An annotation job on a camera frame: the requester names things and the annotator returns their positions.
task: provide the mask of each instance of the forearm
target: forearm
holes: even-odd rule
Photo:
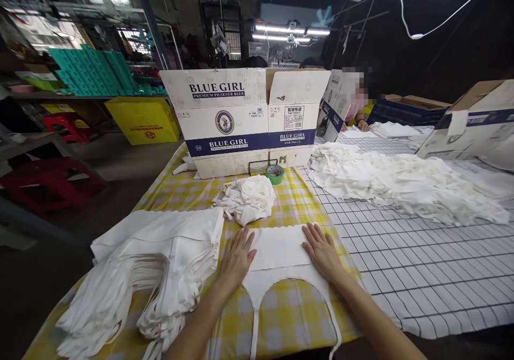
[[[426,360],[419,349],[353,279],[333,281],[354,313],[378,356],[384,360]]]
[[[216,281],[192,312],[186,326],[179,333],[163,360],[199,360],[205,353],[207,341],[221,315],[230,294]]]

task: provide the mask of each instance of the fabric scrap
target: fabric scrap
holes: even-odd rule
[[[229,221],[232,216],[241,226],[271,215],[276,199],[271,181],[255,175],[225,183],[213,199],[212,207],[221,207]]]
[[[445,224],[468,225],[475,218],[509,222],[496,200],[439,158],[358,150],[341,143],[314,146],[309,178],[336,198],[365,199]]]

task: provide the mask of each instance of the green tape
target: green tape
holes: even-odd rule
[[[280,184],[282,179],[284,179],[284,169],[276,164],[268,166],[266,168],[266,176],[269,178],[272,185]]]

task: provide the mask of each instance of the pile of white fabric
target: pile of white fabric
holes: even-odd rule
[[[96,355],[123,330],[132,293],[152,289],[137,326],[152,340],[144,359],[160,359],[216,270],[222,229],[221,209],[136,211],[96,239],[91,250],[98,263],[56,324],[68,334],[58,354]]]
[[[399,123],[373,123],[371,126],[371,130],[377,134],[378,136],[381,136],[382,138],[391,139],[391,138],[405,138],[409,136],[416,136],[420,135],[420,133],[410,127],[410,126],[404,126]]]
[[[255,175],[225,183],[213,199],[212,207],[221,207],[229,221],[232,215],[241,226],[271,215],[275,190],[264,175]]]
[[[314,146],[309,178],[336,198],[366,199],[445,224],[466,225],[475,218],[509,221],[502,206],[439,158],[358,149],[341,143]]]
[[[447,160],[445,163],[471,182],[482,194],[498,200],[514,198],[513,174],[489,171],[465,160]]]

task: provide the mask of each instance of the barcode label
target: barcode label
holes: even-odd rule
[[[285,107],[284,130],[301,129],[304,122],[305,106]]]

